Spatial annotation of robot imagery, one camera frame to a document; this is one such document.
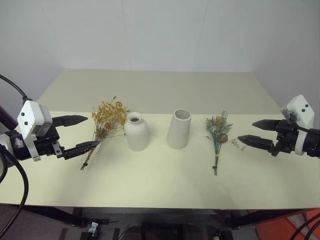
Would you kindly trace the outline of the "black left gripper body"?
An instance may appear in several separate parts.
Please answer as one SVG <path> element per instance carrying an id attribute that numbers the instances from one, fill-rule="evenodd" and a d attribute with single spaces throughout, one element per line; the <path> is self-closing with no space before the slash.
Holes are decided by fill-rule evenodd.
<path id="1" fill-rule="evenodd" d="M 56 127 L 52 124 L 44 135 L 37 135 L 34 145 L 39 156 L 55 155 L 57 158 L 63 157 L 63 151 L 59 143 L 60 136 Z"/>

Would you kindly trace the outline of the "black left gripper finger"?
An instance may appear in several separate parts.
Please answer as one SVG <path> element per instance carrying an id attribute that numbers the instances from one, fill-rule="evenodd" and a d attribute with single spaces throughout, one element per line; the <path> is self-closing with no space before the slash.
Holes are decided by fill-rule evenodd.
<path id="1" fill-rule="evenodd" d="M 55 127 L 69 127 L 73 125 L 77 125 L 81 122 L 88 120 L 87 117 L 81 115 L 64 115 L 57 116 L 52 118 L 52 124 Z"/>
<path id="2" fill-rule="evenodd" d="M 91 150 L 94 150 L 100 143 L 101 143 L 100 141 L 87 141 L 87 142 L 79 143 L 73 148 L 62 150 L 62 157 L 65 160 L 78 157 Z"/>

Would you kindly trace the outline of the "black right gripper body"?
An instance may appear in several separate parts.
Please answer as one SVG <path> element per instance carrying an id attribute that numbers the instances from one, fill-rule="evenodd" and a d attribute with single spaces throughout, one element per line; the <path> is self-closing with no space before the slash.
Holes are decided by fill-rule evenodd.
<path id="1" fill-rule="evenodd" d="M 286 120 L 277 120 L 274 130 L 277 132 L 277 143 L 272 147 L 271 155 L 276 157 L 280 152 L 290 154 L 295 150 L 298 130 Z"/>

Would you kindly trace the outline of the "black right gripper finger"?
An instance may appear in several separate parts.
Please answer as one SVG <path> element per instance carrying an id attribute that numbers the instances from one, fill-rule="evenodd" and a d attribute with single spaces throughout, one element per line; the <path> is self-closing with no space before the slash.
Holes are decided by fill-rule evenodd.
<path id="1" fill-rule="evenodd" d="M 275 131 L 278 125 L 278 120 L 274 119 L 263 119 L 252 123 L 252 126 L 265 130 Z"/>
<path id="2" fill-rule="evenodd" d="M 238 136 L 237 139 L 245 145 L 261 150 L 266 150 L 268 152 L 271 152 L 271 150 L 274 148 L 274 143 L 272 140 L 261 138 L 255 135 L 242 135 Z"/>

